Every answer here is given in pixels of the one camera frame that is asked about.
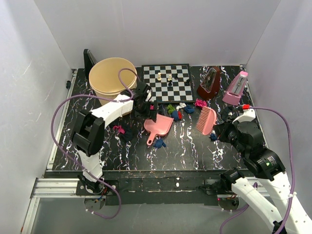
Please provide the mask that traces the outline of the black white chessboard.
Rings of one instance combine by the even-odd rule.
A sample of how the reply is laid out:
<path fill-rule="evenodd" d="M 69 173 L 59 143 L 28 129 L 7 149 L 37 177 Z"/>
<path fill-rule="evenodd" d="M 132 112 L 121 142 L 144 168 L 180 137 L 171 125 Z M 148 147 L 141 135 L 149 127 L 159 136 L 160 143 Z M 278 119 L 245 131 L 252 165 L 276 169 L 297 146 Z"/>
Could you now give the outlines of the black white chessboard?
<path fill-rule="evenodd" d="M 195 101 L 189 64 L 142 65 L 141 68 L 141 80 L 152 89 L 151 101 L 159 104 Z"/>

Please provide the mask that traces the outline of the black triangular stand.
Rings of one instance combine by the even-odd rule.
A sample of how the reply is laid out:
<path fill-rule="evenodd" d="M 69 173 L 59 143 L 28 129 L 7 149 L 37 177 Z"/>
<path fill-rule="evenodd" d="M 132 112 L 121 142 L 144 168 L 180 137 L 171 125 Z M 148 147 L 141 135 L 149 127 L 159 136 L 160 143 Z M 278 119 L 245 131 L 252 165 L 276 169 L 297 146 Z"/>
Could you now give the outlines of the black triangular stand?
<path fill-rule="evenodd" d="M 97 63 L 94 55 L 91 53 L 90 49 L 84 49 L 83 51 L 83 60 L 84 60 L 84 71 L 86 78 L 89 78 L 91 69 Z"/>

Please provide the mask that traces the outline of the pink hand brush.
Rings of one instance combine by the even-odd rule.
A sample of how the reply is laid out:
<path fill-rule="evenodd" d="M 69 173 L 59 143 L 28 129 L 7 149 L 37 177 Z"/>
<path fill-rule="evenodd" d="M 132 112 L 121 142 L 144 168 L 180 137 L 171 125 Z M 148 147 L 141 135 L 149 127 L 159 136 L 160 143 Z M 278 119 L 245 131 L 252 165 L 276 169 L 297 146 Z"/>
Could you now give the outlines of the pink hand brush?
<path fill-rule="evenodd" d="M 203 134 L 209 135 L 212 130 L 213 126 L 216 123 L 217 115 L 215 110 L 210 107 L 203 107 L 199 119 L 196 123 L 196 128 Z"/>

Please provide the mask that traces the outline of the blue scrap near brush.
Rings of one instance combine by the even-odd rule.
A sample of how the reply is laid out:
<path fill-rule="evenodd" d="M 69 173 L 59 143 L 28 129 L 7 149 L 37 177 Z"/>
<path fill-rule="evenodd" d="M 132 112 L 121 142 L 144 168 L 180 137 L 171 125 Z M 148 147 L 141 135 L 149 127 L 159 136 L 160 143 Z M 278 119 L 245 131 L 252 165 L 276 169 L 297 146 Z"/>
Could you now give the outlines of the blue scrap near brush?
<path fill-rule="evenodd" d="M 154 148 L 160 149 L 161 147 L 166 147 L 165 142 L 163 141 L 163 139 L 157 139 L 156 142 L 153 144 Z"/>

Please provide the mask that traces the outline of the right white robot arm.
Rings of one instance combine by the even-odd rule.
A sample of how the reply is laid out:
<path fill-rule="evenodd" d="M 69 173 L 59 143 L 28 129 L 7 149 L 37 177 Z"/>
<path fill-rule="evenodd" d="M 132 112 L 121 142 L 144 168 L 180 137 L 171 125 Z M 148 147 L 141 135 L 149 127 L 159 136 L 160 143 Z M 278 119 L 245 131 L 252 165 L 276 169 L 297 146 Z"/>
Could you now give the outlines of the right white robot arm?
<path fill-rule="evenodd" d="M 245 166 L 264 186 L 273 202 L 270 203 L 237 169 L 222 174 L 222 191 L 244 199 L 272 233 L 306 233 L 312 221 L 296 196 L 294 178 L 288 178 L 278 155 L 265 147 L 257 124 L 235 119 L 214 126 L 214 131 L 218 140 L 231 144 L 240 153 Z"/>

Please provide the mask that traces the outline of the aluminium frame rail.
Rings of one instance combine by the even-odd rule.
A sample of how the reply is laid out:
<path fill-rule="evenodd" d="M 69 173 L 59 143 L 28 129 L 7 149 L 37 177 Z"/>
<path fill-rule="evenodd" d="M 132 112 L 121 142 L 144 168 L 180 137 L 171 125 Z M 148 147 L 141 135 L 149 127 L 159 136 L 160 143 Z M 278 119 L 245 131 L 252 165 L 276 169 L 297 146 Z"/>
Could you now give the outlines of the aluminium frame rail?
<path fill-rule="evenodd" d="M 37 178 L 30 196 L 21 234 L 30 234 L 41 198 L 72 198 L 76 196 L 77 178 Z"/>

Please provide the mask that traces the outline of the beige plastic bucket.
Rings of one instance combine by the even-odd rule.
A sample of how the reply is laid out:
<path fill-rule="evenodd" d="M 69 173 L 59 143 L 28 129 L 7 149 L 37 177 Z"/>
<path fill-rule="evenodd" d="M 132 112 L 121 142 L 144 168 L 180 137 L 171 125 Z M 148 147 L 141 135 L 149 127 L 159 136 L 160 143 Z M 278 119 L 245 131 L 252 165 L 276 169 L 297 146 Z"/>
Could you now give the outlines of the beige plastic bucket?
<path fill-rule="evenodd" d="M 92 67 L 89 83 L 96 96 L 115 99 L 126 88 L 137 87 L 137 71 L 124 58 L 107 58 Z"/>

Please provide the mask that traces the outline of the white paper scrap upper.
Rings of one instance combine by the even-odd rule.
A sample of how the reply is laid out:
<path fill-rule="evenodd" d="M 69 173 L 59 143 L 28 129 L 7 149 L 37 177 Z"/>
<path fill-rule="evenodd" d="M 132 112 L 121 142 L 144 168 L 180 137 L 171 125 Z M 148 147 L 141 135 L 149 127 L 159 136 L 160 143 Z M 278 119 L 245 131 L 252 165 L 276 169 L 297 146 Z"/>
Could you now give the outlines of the white paper scrap upper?
<path fill-rule="evenodd" d="M 185 103 L 180 103 L 177 107 L 176 110 L 178 111 L 179 109 L 185 108 L 187 105 Z"/>

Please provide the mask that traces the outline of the pink black scrap left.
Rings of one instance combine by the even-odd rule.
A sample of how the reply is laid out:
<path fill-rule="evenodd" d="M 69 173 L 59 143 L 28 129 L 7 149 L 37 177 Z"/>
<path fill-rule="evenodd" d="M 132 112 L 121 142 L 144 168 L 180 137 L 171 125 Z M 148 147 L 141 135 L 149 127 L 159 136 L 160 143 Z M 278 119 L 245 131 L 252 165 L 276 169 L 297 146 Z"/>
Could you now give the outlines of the pink black scrap left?
<path fill-rule="evenodd" d="M 133 139 L 134 134 L 129 126 L 126 125 L 115 125 L 113 130 L 119 133 L 119 137 L 125 142 L 129 142 Z"/>

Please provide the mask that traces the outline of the brown metronome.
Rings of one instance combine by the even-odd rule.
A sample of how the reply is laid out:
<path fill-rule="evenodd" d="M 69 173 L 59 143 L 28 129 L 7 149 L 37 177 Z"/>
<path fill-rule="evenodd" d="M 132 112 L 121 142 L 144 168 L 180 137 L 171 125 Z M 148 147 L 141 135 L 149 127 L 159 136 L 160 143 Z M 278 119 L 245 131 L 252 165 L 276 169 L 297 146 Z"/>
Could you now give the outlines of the brown metronome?
<path fill-rule="evenodd" d="M 220 89 L 220 69 L 213 66 L 200 83 L 197 93 L 203 100 L 213 99 Z"/>

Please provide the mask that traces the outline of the blue paper scrap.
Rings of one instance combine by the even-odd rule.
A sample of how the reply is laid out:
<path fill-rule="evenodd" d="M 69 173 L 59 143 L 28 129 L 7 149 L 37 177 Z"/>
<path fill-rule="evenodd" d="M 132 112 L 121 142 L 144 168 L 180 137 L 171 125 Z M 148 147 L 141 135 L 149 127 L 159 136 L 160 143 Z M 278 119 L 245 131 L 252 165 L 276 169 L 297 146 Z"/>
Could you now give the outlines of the blue paper scrap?
<path fill-rule="evenodd" d="M 178 111 L 174 111 L 171 114 L 171 117 L 174 119 L 174 121 L 179 121 L 179 119 L 178 119 Z"/>
<path fill-rule="evenodd" d="M 192 106 L 186 105 L 186 106 L 184 107 L 184 111 L 185 111 L 187 114 L 192 114 L 195 110 L 194 110 L 194 108 L 193 108 Z"/>

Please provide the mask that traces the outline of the blue paper scrap centre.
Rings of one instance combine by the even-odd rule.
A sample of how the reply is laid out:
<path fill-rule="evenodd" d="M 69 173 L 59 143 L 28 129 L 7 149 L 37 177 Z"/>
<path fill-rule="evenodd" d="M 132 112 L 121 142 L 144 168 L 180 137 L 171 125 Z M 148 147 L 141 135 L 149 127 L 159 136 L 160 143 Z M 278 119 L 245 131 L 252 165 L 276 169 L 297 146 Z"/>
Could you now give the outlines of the blue paper scrap centre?
<path fill-rule="evenodd" d="M 179 121 L 179 119 L 178 119 L 178 111 L 174 111 L 171 114 L 171 117 L 174 119 L 174 121 Z"/>

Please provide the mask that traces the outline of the magenta paper scrap right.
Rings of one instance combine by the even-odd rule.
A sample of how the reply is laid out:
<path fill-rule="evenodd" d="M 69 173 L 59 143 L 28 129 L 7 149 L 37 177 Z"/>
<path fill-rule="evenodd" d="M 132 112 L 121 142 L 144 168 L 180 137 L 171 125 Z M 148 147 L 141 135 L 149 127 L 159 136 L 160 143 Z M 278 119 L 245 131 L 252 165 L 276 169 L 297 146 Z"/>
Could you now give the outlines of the magenta paper scrap right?
<path fill-rule="evenodd" d="M 207 107 L 207 102 L 205 100 L 201 100 L 197 98 L 194 103 L 194 106 L 202 109 L 203 107 Z"/>

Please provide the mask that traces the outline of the pink metronome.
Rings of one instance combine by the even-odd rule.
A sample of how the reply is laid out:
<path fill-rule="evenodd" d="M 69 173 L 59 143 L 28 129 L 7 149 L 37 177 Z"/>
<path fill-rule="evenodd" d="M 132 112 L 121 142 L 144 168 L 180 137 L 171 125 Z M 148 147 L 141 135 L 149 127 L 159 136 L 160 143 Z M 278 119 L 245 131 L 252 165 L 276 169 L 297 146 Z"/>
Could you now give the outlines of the pink metronome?
<path fill-rule="evenodd" d="M 239 74 L 233 79 L 229 87 L 226 89 L 222 101 L 233 106 L 237 106 L 240 102 L 245 84 L 247 81 L 248 73 L 240 71 Z"/>

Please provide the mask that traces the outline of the blue scrap right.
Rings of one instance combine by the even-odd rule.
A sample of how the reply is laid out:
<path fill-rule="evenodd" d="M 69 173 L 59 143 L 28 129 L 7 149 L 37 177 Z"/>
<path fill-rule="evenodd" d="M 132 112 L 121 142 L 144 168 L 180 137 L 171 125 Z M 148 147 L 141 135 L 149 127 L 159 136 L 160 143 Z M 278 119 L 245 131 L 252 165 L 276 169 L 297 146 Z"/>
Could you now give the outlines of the blue scrap right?
<path fill-rule="evenodd" d="M 210 140 L 211 140 L 211 141 L 217 141 L 217 140 L 218 140 L 217 135 L 214 134 L 214 133 L 211 133 L 211 134 L 210 134 Z"/>

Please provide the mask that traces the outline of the pink dustpan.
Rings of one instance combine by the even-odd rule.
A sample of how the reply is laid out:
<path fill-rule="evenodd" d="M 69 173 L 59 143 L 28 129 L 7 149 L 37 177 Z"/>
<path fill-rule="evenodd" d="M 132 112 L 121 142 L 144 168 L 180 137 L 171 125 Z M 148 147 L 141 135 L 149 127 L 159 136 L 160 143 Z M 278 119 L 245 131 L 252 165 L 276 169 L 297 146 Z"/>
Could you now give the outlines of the pink dustpan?
<path fill-rule="evenodd" d="M 147 145 L 151 146 L 156 136 L 165 136 L 168 134 L 174 119 L 164 115 L 157 114 L 156 122 L 152 119 L 146 119 L 144 121 L 144 128 L 149 132 L 147 139 Z"/>

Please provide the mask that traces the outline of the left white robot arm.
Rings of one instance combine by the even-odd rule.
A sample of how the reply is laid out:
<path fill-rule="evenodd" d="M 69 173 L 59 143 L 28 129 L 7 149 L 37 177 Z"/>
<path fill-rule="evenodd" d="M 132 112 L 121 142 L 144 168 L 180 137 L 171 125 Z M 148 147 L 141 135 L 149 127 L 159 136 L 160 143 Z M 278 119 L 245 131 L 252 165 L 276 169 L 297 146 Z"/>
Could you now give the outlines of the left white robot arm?
<path fill-rule="evenodd" d="M 104 142 L 105 128 L 122 115 L 132 112 L 139 119 L 156 121 L 157 102 L 152 101 L 152 88 L 139 81 L 135 89 L 124 90 L 113 100 L 92 111 L 79 112 L 71 141 L 83 166 L 83 176 L 79 179 L 87 192 L 98 195 L 104 189 L 99 180 L 102 168 L 99 164 L 99 151 Z"/>

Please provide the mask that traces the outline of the green paper scrap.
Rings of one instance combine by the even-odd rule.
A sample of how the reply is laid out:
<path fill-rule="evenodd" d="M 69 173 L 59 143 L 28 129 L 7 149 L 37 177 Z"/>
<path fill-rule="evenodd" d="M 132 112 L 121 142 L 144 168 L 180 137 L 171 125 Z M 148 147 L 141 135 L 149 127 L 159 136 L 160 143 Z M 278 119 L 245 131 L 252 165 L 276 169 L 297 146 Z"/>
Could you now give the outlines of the green paper scrap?
<path fill-rule="evenodd" d="M 171 115 L 175 110 L 176 110 L 176 108 L 175 108 L 173 105 L 169 104 L 169 105 L 167 106 L 167 112 L 168 112 L 168 114 Z"/>

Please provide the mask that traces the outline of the blue paper scrap upper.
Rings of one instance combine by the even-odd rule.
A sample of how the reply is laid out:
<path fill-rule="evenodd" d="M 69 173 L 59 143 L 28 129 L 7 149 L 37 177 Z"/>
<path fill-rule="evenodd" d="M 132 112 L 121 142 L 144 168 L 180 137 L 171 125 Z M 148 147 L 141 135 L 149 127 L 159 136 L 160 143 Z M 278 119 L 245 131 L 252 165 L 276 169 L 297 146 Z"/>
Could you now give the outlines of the blue paper scrap upper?
<path fill-rule="evenodd" d="M 195 110 L 194 110 L 194 108 L 193 108 L 192 106 L 186 105 L 186 106 L 184 107 L 184 111 L 185 111 L 187 114 L 192 114 Z"/>

